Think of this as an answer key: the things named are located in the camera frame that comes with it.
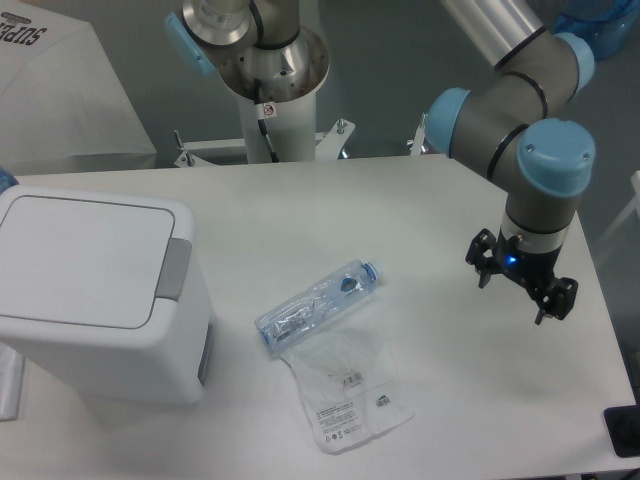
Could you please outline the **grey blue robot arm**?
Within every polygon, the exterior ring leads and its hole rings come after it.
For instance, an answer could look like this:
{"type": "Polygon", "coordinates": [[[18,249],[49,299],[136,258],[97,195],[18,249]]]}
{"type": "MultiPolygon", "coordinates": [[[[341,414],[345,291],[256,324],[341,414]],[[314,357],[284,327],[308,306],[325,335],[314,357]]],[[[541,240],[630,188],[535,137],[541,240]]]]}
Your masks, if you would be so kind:
{"type": "MultiPolygon", "coordinates": [[[[466,260],[486,285],[503,275],[564,319],[578,284],[556,260],[596,157],[582,126],[556,111],[590,81],[589,45],[553,34],[523,1],[449,1],[446,10],[498,73],[481,94],[443,92],[424,118],[424,139],[507,195],[497,233],[482,231],[466,260]]],[[[320,158],[336,139],[316,133],[316,93],[329,71],[322,40],[300,22],[295,1],[186,1],[165,19],[182,59],[218,72],[236,96],[247,158],[282,163],[320,158]]]]}

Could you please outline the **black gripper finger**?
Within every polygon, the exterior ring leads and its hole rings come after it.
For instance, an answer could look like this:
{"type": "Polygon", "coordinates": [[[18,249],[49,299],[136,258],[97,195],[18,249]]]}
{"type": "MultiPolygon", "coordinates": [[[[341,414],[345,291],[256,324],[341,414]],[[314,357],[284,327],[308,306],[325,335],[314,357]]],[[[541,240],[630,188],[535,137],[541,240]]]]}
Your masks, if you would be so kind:
{"type": "Polygon", "coordinates": [[[534,323],[541,325],[545,318],[563,321],[572,311],[579,283],[568,277],[554,278],[545,288],[535,289],[533,300],[538,306],[534,323]]]}
{"type": "Polygon", "coordinates": [[[474,267],[479,276],[478,287],[484,288],[493,275],[498,273],[498,261],[493,255],[496,246],[495,236],[482,229],[472,240],[467,250],[465,261],[474,267]]]}

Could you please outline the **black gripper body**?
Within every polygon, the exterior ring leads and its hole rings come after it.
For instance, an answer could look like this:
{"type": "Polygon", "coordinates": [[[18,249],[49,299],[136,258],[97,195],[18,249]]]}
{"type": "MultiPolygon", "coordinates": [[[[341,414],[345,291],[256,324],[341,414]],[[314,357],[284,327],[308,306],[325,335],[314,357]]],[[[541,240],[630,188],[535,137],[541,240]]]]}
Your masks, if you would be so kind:
{"type": "Polygon", "coordinates": [[[489,233],[489,278],[502,275],[523,288],[531,299],[565,298],[565,278],[554,268],[565,230],[538,233],[520,227],[489,233]]]}

